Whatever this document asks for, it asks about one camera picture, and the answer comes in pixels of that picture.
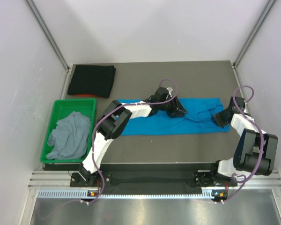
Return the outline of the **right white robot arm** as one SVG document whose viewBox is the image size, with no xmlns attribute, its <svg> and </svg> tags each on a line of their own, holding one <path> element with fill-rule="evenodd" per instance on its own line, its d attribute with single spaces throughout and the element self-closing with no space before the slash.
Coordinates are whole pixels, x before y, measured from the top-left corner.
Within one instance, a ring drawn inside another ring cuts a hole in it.
<svg viewBox="0 0 281 225">
<path fill-rule="evenodd" d="M 231 97 L 229 106 L 212 116 L 215 125 L 230 125 L 240 135 L 234 156 L 218 160 L 211 166 L 209 180 L 218 186 L 234 177 L 234 182 L 249 178 L 250 174 L 268 176 L 274 169 L 278 137 L 259 130 L 251 123 L 253 118 L 245 110 L 245 99 Z"/>
</svg>

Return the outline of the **blue t shirt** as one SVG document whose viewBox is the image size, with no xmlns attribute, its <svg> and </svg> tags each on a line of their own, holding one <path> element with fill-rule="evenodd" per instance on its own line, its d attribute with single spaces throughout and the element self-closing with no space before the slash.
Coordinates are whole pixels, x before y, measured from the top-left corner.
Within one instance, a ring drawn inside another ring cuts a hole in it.
<svg viewBox="0 0 281 225">
<path fill-rule="evenodd" d="M 184 117 L 170 118 L 165 111 L 151 117 L 130 119 L 122 135 L 192 135 L 227 133 L 230 126 L 221 128 L 213 123 L 212 116 L 223 110 L 219 98 L 181 98 L 188 111 Z"/>
</svg>

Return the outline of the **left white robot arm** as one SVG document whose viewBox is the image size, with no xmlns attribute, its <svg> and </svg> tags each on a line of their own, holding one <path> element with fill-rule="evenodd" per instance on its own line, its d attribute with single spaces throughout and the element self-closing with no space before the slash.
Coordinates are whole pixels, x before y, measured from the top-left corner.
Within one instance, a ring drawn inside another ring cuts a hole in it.
<svg viewBox="0 0 281 225">
<path fill-rule="evenodd" d="M 159 111 L 165 111 L 170 118 L 181 118 L 188 113 L 177 96 L 171 92 L 171 87 L 159 87 L 154 95 L 142 101 L 121 103 L 114 100 L 108 105 L 94 127 L 90 152 L 78 170 L 85 185 L 95 184 L 96 172 L 99 171 L 108 147 L 123 133 L 129 120 L 151 117 Z"/>
</svg>

